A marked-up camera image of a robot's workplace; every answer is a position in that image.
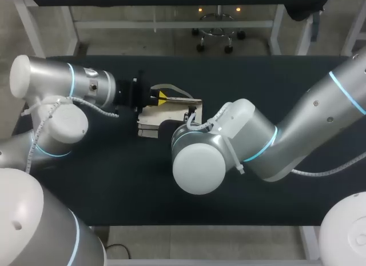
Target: white table leg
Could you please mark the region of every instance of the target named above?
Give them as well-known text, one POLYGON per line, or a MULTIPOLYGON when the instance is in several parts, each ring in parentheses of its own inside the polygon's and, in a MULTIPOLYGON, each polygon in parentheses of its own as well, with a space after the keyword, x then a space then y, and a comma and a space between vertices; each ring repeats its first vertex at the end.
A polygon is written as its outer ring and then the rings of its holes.
POLYGON ((299 228, 306 259, 318 260, 320 258, 320 251, 314 226, 300 226, 299 228))
POLYGON ((25 5, 24 0, 14 0, 15 7, 18 10, 19 16, 23 22, 24 28, 27 32, 29 41, 33 47, 34 53, 38 57, 46 57, 45 50, 42 46, 42 39, 39 33, 37 22, 35 21, 32 13, 25 5))
POLYGON ((65 20, 66 30, 70 38, 69 47, 65 55, 76 55, 80 45, 80 40, 74 24, 74 17, 73 13, 71 12, 71 7, 61 7, 61 11, 65 20))
POLYGON ((311 43, 313 16, 310 16, 301 31, 301 37, 297 44, 295 55, 307 55, 311 43))
POLYGON ((345 40, 345 44, 342 48, 341 55, 351 56, 352 55, 352 49, 353 46, 356 43, 357 36, 361 32, 362 26, 366 19, 366 0, 361 6, 361 9, 355 18, 355 20, 352 23, 351 29, 347 35, 347 38, 345 40))
POLYGON ((281 55, 280 45, 278 41, 282 17, 284 16, 284 5, 278 5, 276 15, 273 20, 272 32, 269 39, 269 49, 272 55, 281 55))

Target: stool caster wheel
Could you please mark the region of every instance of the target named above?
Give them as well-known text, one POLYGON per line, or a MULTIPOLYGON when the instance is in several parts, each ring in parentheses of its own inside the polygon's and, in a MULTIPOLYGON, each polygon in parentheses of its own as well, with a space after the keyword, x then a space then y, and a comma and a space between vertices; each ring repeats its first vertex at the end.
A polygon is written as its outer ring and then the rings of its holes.
POLYGON ((198 44, 196 49, 199 53, 202 53, 205 50, 205 45, 198 44))
POLYGON ((192 35, 193 36, 198 36, 200 34, 200 30, 199 29, 192 29, 192 35))
POLYGON ((246 34, 245 31, 240 30, 236 33, 236 36, 239 40, 244 40, 246 38, 246 34))
POLYGON ((225 46, 225 53, 230 54, 233 52, 233 46, 225 46))

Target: power cord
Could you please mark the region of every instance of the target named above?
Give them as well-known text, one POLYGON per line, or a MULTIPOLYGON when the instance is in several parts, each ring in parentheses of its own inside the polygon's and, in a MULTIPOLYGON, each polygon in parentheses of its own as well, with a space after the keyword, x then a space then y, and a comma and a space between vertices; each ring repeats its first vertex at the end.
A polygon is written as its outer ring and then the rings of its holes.
POLYGON ((107 247, 105 247, 105 251, 107 251, 108 249, 110 249, 112 247, 117 247, 117 246, 124 247, 126 249, 128 259, 131 259, 130 250, 125 245, 123 245, 123 244, 111 244, 111 245, 108 245, 107 247))

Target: white spiral cable wrap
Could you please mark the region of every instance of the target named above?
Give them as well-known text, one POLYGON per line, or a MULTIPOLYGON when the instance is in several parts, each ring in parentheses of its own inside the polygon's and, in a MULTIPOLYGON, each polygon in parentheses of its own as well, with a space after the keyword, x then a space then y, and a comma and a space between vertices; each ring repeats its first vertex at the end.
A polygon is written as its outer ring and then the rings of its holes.
POLYGON ((81 98, 77 98, 77 97, 72 97, 72 96, 69 96, 67 97, 66 99, 69 99, 71 101, 74 101, 74 102, 78 102, 80 104, 83 104, 85 106, 88 106, 94 110, 96 110, 98 113, 100 114, 103 114, 104 116, 108 116, 108 117, 113 117, 113 118, 118 118, 119 115, 115 114, 115 113, 108 113, 108 112, 105 112, 104 110, 98 108, 97 106, 93 105, 92 103, 89 103, 81 98))
MULTIPOLYGON (((103 114, 104 116, 113 117, 113 118, 118 118, 119 117, 119 115, 117 115, 115 113, 105 112, 104 110, 98 108, 97 106, 95 106, 92 103, 89 103, 89 102, 87 102, 87 101, 85 101, 83 99, 80 99, 80 98, 77 98, 77 97, 66 97, 66 99, 71 100, 71 101, 74 101, 74 102, 78 102, 78 103, 83 104, 83 105, 86 105, 86 106, 88 106, 88 107, 96 110, 100 114, 103 114)), ((39 123, 39 126, 38 126, 38 128, 37 128, 37 130, 35 132, 35 135, 34 135, 33 143, 31 145, 30 150, 29 150, 29 153, 28 153, 27 165, 26 165, 26 170, 25 170, 26 173, 29 173, 30 172, 30 168, 32 166, 32 159, 33 159, 34 151, 35 151, 35 148, 37 147, 37 143, 38 143, 39 137, 41 135, 42 129, 45 126, 45 123, 48 121, 48 119, 50 119, 52 117, 52 114, 54 114, 54 112, 58 109, 58 107, 60 107, 65 102, 66 101, 63 101, 61 99, 59 99, 57 102, 55 102, 55 104, 53 104, 51 106, 51 108, 50 108, 50 110, 48 112, 48 115, 41 121, 41 123, 39 123)))
POLYGON ((228 107, 231 104, 232 104, 231 102, 225 103, 225 105, 221 107, 221 109, 217 112, 217 114, 215 114, 214 117, 208 119, 206 123, 204 123, 202 125, 199 125, 199 126, 192 126, 192 122, 193 122, 193 119, 196 117, 196 113, 191 114, 190 117, 187 120, 187 128, 189 130, 203 130, 203 129, 206 129, 207 127, 213 125, 213 123, 215 121, 217 121, 225 113, 225 111, 228 109, 228 107))
POLYGON ((343 164, 342 166, 339 166, 335 169, 332 170, 328 170, 326 172, 320 172, 320 173, 309 173, 309 172, 303 172, 300 170, 292 170, 292 173, 295 174, 299 174, 301 176, 309 176, 309 177, 324 177, 324 176, 330 176, 332 174, 338 173, 350 166, 352 166, 353 164, 359 162, 360 160, 364 159, 366 157, 366 152, 364 152, 363 154, 357 156, 356 158, 348 161, 347 163, 343 164))
POLYGON ((60 107, 62 104, 61 101, 57 101, 55 104, 53 104, 48 112, 48 115, 46 116, 45 119, 43 119, 41 121, 41 123, 39 123, 39 126, 37 128, 37 130, 35 131, 35 135, 34 135, 34 140, 33 143, 30 147, 29 153, 28 153, 28 158, 27 158, 27 165, 26 165, 26 169, 25 172, 29 173, 30 172, 30 168, 32 166, 32 159, 33 159, 33 154, 35 151, 35 147, 37 146, 38 140, 39 140, 39 136, 41 135, 42 129, 45 126, 45 123, 48 119, 50 119, 52 117, 52 114, 57 110, 58 107, 60 107))

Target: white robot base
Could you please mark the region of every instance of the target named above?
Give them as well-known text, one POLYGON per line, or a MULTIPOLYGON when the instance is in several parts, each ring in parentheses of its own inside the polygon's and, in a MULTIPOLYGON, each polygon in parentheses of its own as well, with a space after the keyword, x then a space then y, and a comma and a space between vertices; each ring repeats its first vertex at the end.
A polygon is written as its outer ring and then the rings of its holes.
POLYGON ((324 266, 366 265, 366 192, 345 198, 328 212, 319 246, 324 266))

